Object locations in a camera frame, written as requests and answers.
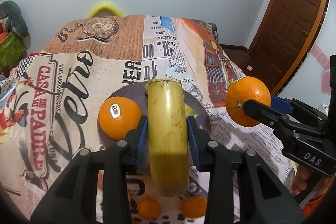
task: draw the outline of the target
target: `human hand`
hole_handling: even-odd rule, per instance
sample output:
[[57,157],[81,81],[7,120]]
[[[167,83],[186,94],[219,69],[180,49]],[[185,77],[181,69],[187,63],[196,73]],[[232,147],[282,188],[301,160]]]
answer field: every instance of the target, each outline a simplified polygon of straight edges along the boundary
[[[307,180],[311,176],[313,172],[309,170],[308,168],[299,165],[297,168],[297,172],[295,175],[295,179],[292,184],[292,191],[294,194],[299,194],[301,191],[307,188]],[[326,193],[329,186],[331,185],[334,177],[323,179],[323,185],[321,188],[316,192],[316,194],[313,196],[313,198],[318,198],[319,196],[322,196]]]

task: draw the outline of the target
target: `newspaper print tablecloth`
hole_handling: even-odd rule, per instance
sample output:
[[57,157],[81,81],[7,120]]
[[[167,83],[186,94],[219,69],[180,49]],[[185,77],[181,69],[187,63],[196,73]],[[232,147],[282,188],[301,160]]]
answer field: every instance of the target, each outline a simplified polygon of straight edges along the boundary
[[[166,77],[181,80],[183,88],[204,105],[213,139],[234,150],[254,148],[285,183],[292,167],[271,129],[243,128],[226,113],[226,90],[242,76],[216,42],[216,29],[202,21],[105,16],[72,22],[35,58],[0,110],[0,182],[30,218],[80,149],[104,149],[96,128],[102,102],[122,86]],[[191,168],[187,193],[169,199],[154,193],[148,175],[127,179],[132,215],[138,222],[203,223],[204,218],[182,215],[180,200],[193,195],[206,198],[209,174]],[[238,219],[239,195],[234,188]],[[101,194],[98,185],[100,222]],[[137,201],[146,195],[162,206],[155,221],[137,214]]]

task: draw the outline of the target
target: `door panel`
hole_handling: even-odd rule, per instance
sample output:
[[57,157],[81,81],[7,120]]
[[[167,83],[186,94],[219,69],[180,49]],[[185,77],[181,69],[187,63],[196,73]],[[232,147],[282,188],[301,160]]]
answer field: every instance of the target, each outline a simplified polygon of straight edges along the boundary
[[321,0],[274,0],[258,40],[249,50],[251,75],[272,90],[300,53]]

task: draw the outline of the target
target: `tangerine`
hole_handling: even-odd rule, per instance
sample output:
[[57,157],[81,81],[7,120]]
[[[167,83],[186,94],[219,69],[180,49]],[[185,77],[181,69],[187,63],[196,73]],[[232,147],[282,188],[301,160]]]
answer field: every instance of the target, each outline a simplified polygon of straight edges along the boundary
[[193,196],[181,204],[182,213],[189,218],[199,218],[205,215],[207,200],[201,196]]
[[111,97],[100,107],[98,122],[103,132],[119,141],[125,139],[128,131],[136,129],[142,111],[136,102],[125,97]]
[[253,127],[258,121],[245,115],[243,105],[247,100],[256,100],[271,106],[271,94],[266,85],[259,79],[246,76],[229,86],[226,92],[226,110],[231,119],[243,127]]
[[161,214],[161,205],[154,198],[145,197],[139,200],[138,204],[138,214],[143,219],[156,219]]

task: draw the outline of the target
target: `baseboard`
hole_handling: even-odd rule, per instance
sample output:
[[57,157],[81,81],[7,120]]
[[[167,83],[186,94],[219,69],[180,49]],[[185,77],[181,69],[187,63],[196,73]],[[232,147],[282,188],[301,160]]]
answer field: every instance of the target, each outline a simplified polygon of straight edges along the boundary
[[223,50],[240,50],[240,51],[244,51],[244,52],[247,52],[247,50],[248,50],[248,48],[246,48],[244,46],[236,46],[236,45],[221,44],[221,47],[223,48]]

